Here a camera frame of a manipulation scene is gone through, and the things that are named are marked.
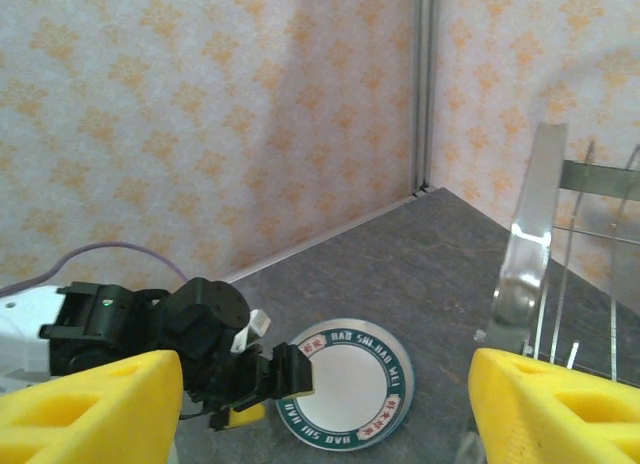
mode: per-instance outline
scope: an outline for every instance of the yellow object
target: yellow object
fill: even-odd
[[[182,405],[173,351],[154,351],[0,398],[0,463],[166,463]]]
[[[493,349],[469,396],[489,464],[640,462],[640,390]]]
[[[255,406],[251,406],[249,409],[245,409],[242,412],[231,411],[229,413],[229,425],[227,426],[227,428],[230,429],[232,427],[240,427],[251,424],[252,422],[264,419],[265,415],[266,408],[264,404],[256,404]]]

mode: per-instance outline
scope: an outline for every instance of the dark gray surface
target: dark gray surface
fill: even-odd
[[[382,325],[411,356],[415,398],[391,437],[345,454],[300,442],[272,403],[264,421],[226,432],[209,431],[205,418],[181,422],[176,434],[181,462],[452,462],[469,412],[466,375],[473,335],[489,319],[507,238],[498,224],[439,190],[237,282],[249,303],[272,318],[269,347],[336,317]],[[553,263],[550,302],[556,302],[559,280],[560,266]],[[573,339],[579,339],[576,363],[607,372],[606,296],[571,275],[566,302],[559,355],[567,356]],[[618,315],[619,376],[637,383],[640,318],[624,308]]]

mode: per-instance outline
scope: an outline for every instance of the wallpaper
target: wallpaper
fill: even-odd
[[[412,0],[0,0],[0,284],[221,278],[409,193]],[[100,250],[56,278],[175,288]]]
[[[640,143],[640,0],[442,0],[433,184],[511,223],[540,121],[569,124],[566,158],[624,167]],[[568,226],[575,193],[563,191]],[[619,200],[585,196],[577,227],[610,234]],[[640,239],[630,203],[619,236]],[[554,232],[564,262],[567,233]],[[616,281],[640,311],[640,247],[617,246]],[[570,267],[610,290],[607,242],[578,236]]]

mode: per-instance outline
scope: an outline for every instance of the purple cable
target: purple cable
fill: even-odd
[[[125,249],[132,249],[134,251],[142,252],[166,264],[173,272],[175,272],[178,276],[180,276],[180,279],[182,279],[184,282],[187,282],[189,280],[189,278],[178,268],[178,266],[176,266],[173,262],[171,262],[166,257],[158,254],[155,251],[152,251],[151,249],[148,249],[143,246],[138,246],[136,244],[130,244],[128,242],[121,242],[121,241],[96,242],[94,244],[89,244],[86,246],[79,247],[78,249],[74,249],[73,251],[65,254],[58,260],[58,262],[55,263],[55,265],[51,269],[49,269],[47,272],[45,272],[40,276],[32,277],[31,279],[27,279],[26,281],[16,282],[15,284],[10,284],[8,286],[1,288],[0,298],[7,297],[12,294],[16,294],[17,292],[25,291],[39,284],[42,284],[43,282],[48,281],[53,276],[55,276],[58,272],[60,272],[60,269],[62,269],[62,266],[64,266],[67,262],[69,262],[74,257],[79,256],[80,254],[83,254],[85,252],[93,251],[94,249],[103,249],[106,247],[124,247]]]

